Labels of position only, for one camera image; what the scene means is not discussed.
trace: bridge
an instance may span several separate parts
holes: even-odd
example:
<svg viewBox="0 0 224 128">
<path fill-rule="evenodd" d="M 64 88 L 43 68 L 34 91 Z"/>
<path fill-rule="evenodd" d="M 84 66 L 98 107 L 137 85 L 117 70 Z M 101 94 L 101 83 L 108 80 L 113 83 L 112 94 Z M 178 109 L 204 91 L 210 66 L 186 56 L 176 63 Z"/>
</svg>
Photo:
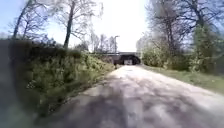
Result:
<svg viewBox="0 0 224 128">
<path fill-rule="evenodd" d="M 109 60 L 113 64 L 136 65 L 141 63 L 141 53 L 138 52 L 118 52 L 118 53 L 98 53 L 103 55 L 103 60 Z"/>
</svg>

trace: sky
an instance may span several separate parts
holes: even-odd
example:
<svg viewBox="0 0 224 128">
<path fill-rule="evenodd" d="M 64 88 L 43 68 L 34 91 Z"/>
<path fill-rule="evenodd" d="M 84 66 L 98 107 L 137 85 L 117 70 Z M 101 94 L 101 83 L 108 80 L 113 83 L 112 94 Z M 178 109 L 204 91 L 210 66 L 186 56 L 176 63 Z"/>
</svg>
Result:
<svg viewBox="0 0 224 128">
<path fill-rule="evenodd" d="M 105 34 L 107 37 L 117 36 L 118 51 L 136 51 L 136 42 L 146 31 L 145 3 L 147 0 L 100 0 L 104 5 L 103 16 L 93 20 L 94 30 L 97 35 Z M 0 0 L 0 32 L 7 33 L 8 24 L 19 15 L 24 0 Z M 51 22 L 47 26 L 49 37 L 63 43 L 65 29 Z M 72 37 L 70 46 L 77 44 Z"/>
</svg>

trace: asphalt road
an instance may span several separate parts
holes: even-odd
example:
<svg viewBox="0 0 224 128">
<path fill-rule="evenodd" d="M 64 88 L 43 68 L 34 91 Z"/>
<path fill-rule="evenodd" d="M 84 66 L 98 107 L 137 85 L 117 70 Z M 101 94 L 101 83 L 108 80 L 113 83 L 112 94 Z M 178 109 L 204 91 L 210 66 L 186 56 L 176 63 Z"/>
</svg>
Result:
<svg viewBox="0 0 224 128">
<path fill-rule="evenodd" d="M 124 66 L 46 122 L 49 128 L 224 128 L 224 97 Z"/>
</svg>

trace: pole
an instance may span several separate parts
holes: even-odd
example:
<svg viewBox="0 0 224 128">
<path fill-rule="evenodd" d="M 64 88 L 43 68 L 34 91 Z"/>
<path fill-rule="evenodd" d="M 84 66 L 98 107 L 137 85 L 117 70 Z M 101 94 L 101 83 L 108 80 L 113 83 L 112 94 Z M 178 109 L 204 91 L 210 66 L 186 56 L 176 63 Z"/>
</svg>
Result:
<svg viewBox="0 0 224 128">
<path fill-rule="evenodd" d="M 114 41 L 115 41 L 115 53 L 117 53 L 117 37 L 120 37 L 120 36 L 115 36 L 114 37 Z"/>
</svg>

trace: grass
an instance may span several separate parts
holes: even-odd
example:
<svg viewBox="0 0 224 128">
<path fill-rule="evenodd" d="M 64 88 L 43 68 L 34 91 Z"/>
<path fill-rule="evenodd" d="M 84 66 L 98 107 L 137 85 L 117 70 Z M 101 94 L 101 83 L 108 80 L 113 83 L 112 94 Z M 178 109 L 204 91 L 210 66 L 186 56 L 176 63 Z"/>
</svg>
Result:
<svg viewBox="0 0 224 128">
<path fill-rule="evenodd" d="M 224 76 L 221 75 L 208 75 L 197 72 L 174 71 L 155 67 L 145 68 L 169 77 L 173 77 L 177 80 L 211 90 L 213 92 L 224 94 Z"/>
</svg>

